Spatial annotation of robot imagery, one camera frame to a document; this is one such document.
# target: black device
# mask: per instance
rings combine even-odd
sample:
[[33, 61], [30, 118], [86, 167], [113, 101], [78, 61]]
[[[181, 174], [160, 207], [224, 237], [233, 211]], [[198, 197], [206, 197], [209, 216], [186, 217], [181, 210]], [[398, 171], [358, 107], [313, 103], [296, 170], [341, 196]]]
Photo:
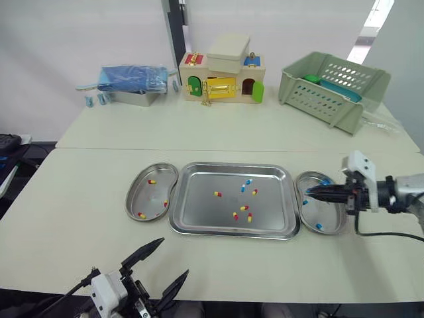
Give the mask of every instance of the black device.
[[0, 154], [9, 154], [21, 144], [22, 138], [17, 134], [0, 134]]

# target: metal tray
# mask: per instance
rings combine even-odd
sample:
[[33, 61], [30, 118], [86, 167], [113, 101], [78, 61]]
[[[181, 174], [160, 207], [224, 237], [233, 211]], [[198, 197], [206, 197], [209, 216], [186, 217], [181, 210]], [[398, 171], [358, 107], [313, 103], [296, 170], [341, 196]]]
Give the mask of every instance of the metal tray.
[[[241, 211], [245, 205], [249, 209]], [[273, 165], [188, 164], [181, 171], [169, 218], [171, 226], [183, 234], [285, 240], [300, 228], [292, 178]]]
[[297, 177], [296, 189], [300, 218], [303, 224], [314, 232], [326, 235], [339, 234], [346, 225], [345, 205], [318, 201], [304, 194], [307, 189], [319, 186], [322, 182], [334, 183], [325, 174], [315, 171], [307, 171]]
[[170, 206], [171, 191], [178, 171], [171, 164], [153, 164], [144, 169], [132, 182], [127, 193], [127, 214], [136, 221], [151, 221], [165, 214]]

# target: green lid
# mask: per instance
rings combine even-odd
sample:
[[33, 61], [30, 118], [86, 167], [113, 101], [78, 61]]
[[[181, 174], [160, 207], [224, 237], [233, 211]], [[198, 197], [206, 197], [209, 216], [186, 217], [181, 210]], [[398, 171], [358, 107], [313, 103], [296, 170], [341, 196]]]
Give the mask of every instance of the green lid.
[[308, 74], [303, 77], [304, 80], [311, 81], [312, 83], [319, 84], [319, 76]]

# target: plastic basket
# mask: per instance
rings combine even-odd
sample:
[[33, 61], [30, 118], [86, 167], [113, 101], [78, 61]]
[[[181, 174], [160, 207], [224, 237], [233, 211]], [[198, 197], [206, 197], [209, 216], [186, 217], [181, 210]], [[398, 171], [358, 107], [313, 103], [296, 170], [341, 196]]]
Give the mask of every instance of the plastic basket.
[[[362, 99], [358, 103], [302, 79], [314, 74], [337, 86], [349, 89]], [[278, 99], [350, 134], [360, 128], [362, 112], [374, 112], [381, 104], [390, 81], [384, 70], [368, 68], [331, 54], [312, 52], [283, 69]]]

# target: metal container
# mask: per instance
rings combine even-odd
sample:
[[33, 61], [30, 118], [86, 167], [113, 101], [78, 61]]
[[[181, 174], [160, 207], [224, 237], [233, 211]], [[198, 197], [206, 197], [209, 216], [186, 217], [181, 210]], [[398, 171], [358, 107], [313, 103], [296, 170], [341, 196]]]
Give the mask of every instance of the metal container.
[[313, 232], [335, 235], [346, 225], [345, 205], [318, 201], [305, 195], [307, 189], [334, 181], [319, 172], [307, 171], [296, 179], [297, 200], [303, 224]]
[[188, 164], [181, 171], [169, 218], [183, 234], [285, 240], [300, 228], [292, 178], [273, 165]]
[[171, 164], [153, 164], [132, 182], [127, 193], [127, 214], [136, 221], [151, 221], [165, 214], [178, 171]]

